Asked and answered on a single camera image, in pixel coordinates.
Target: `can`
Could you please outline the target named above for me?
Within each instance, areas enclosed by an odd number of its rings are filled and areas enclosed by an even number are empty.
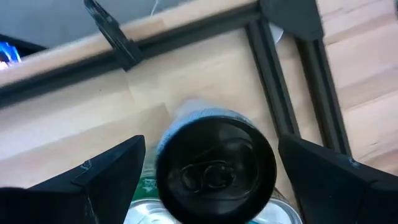
[[[249,224],[302,224],[298,212],[277,189],[262,211]]]
[[[127,212],[124,224],[178,222],[156,198],[134,201]],[[277,189],[264,209],[249,224],[302,224],[300,215]]]
[[[156,198],[136,200],[130,205],[124,224],[179,223]]]
[[[180,222],[247,223],[269,201],[276,161],[250,119],[212,102],[191,99],[159,141],[156,184]]]
[[[136,191],[132,201],[141,200],[145,198],[158,198],[156,179],[155,179],[155,159],[156,146],[149,147],[142,166],[142,172],[138,181]]]

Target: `wooden table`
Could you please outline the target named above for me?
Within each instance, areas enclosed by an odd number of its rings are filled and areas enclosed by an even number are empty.
[[[254,0],[197,0],[123,26],[139,40]],[[325,43],[353,157],[398,174],[398,23],[393,0],[319,0]],[[102,35],[33,55],[0,72],[0,86],[110,49]],[[295,44],[277,51],[302,137],[320,144]],[[243,30],[235,30],[0,110],[0,186],[29,187],[135,134],[153,148],[189,98],[251,118],[277,154],[267,101]],[[277,155],[277,188],[294,195]]]

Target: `black clip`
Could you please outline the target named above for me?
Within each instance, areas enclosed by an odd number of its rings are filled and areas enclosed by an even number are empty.
[[[260,0],[262,15],[302,40],[323,38],[322,23],[314,0]]]
[[[116,59],[124,71],[142,61],[142,52],[133,40],[128,40],[119,28],[119,23],[95,0],[84,0],[87,11],[95,20],[98,29],[115,51]]]

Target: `can lid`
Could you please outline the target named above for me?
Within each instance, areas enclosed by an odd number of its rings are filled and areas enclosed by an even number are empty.
[[[159,197],[180,222],[245,223],[275,186],[276,164],[251,124],[207,117],[184,126],[157,160]]]
[[[124,220],[124,224],[138,223],[174,224],[179,222],[164,208],[160,200],[148,198],[133,202]]]
[[[253,218],[252,224],[302,224],[300,215],[289,204],[272,198],[264,209]]]

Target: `white cable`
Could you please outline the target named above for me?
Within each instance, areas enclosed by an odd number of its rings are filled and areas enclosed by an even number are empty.
[[[156,10],[156,7],[157,7],[157,5],[158,5],[159,1],[160,1],[160,0],[155,0],[155,5],[154,5],[154,7],[152,8],[152,11],[150,12],[150,15],[151,15],[151,16],[153,16],[153,15],[154,15],[154,13],[155,13],[155,10]]]

